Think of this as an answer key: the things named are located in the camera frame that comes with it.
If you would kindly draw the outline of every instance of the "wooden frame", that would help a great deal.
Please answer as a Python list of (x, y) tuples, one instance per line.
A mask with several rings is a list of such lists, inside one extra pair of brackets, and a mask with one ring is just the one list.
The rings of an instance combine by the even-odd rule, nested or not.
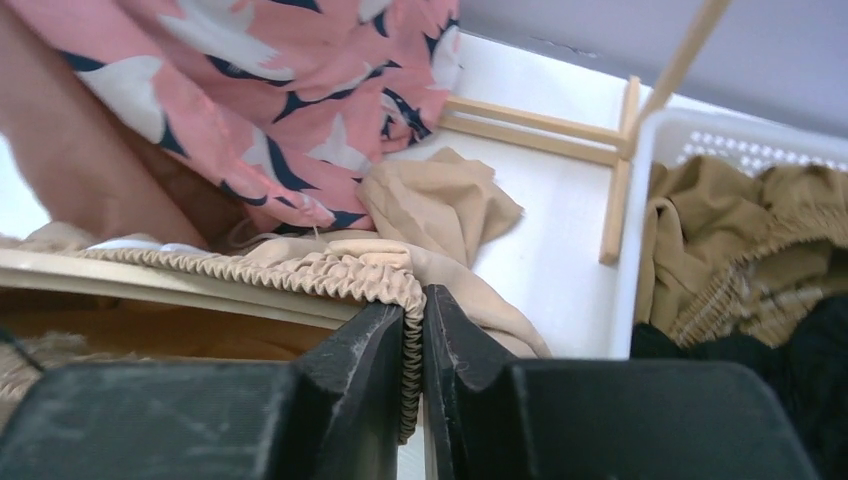
[(448, 130), (610, 167), (612, 180), (599, 260), (605, 265), (612, 265), (618, 261), (621, 250), (624, 210), (630, 183), (630, 160), (636, 151), (640, 127), (648, 115), (665, 107), (730, 1), (704, 0), (682, 43), (641, 109), (640, 81), (637, 77), (630, 77), (624, 93), (618, 130), (456, 96), (448, 98), (446, 113), (440, 125)]

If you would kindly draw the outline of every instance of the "wooden dowel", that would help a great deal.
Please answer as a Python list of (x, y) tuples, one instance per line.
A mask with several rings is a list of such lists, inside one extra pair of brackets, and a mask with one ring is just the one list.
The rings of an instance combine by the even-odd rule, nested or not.
[(559, 135), (599, 142), (605, 145), (612, 145), (616, 148), (624, 145), (627, 140), (621, 132), (616, 132), (609, 128), (586, 125), (562, 118), (540, 115), (538, 113), (457, 96), (448, 97), (445, 109), (475, 117), (498, 120)]
[(612, 171), (604, 233), (601, 237), (599, 261), (614, 265), (621, 253), (621, 234), (624, 230), (624, 210), (627, 206), (627, 189), (630, 184), (630, 162), (619, 159)]
[(516, 130), (511, 127), (487, 123), (474, 118), (446, 114), (442, 116), (439, 125), (448, 130), (499, 140), (543, 152), (556, 153), (563, 157), (575, 158), (608, 167), (612, 167), (618, 161), (618, 155), (613, 150), (605, 150), (565, 139)]
[(639, 115), (639, 90), (642, 84), (639, 77), (631, 76), (624, 90), (624, 98), (621, 101), (621, 117), (618, 119), (618, 131), (624, 138), (630, 136), (630, 129)]
[(639, 128), (645, 121), (648, 115), (665, 107), (671, 94), (680, 87), (683, 82), (683, 77), (698, 55), (698, 52), (703, 47), (704, 43), (709, 38), (715, 26), (721, 20), (722, 15), (730, 5), (731, 0), (704, 0), (701, 9), (695, 16), (695, 19), (689, 25), (689, 30), (686, 31), (686, 36), (683, 42), (677, 48), (674, 56), (666, 65), (665, 70), (660, 74), (660, 78), (654, 85), (654, 90), (639, 111), (639, 116), (630, 129), (630, 134), (627, 138), (626, 145), (622, 149), (623, 158), (631, 158), (636, 150), (636, 142), (639, 137)]

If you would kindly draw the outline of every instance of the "patterned cloth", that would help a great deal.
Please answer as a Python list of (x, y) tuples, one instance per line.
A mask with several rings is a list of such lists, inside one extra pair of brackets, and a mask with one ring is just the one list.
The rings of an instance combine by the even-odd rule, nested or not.
[(127, 126), (264, 231), (373, 227), (355, 190), (429, 135), (458, 0), (10, 0)]

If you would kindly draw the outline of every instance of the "black fabric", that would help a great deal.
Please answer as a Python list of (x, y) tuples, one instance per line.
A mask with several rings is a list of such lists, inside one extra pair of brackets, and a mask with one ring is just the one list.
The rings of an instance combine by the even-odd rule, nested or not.
[(777, 394), (822, 476), (848, 479), (848, 296), (821, 301), (776, 349), (742, 333), (682, 349), (653, 326), (638, 324), (630, 356), (752, 369)]

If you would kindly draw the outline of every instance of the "table surface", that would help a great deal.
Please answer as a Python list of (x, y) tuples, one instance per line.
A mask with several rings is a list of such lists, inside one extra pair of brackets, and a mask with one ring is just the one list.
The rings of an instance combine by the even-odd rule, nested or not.
[[(618, 128), (624, 79), (469, 35), (462, 42), (457, 95)], [(649, 91), (642, 88), (642, 101)], [(679, 96), (669, 105), (736, 114)], [(49, 217), (4, 144), (0, 232), (25, 236)], [(512, 232), (482, 249), (474, 271), (524, 312), (555, 355), (609, 356), (607, 327), (617, 268), (599, 265), (598, 254), (610, 169), (445, 131), (390, 158), (424, 159), (444, 146), (495, 168), (498, 184), (525, 209)], [(421, 436), (401, 449), (399, 478), (423, 478)]]

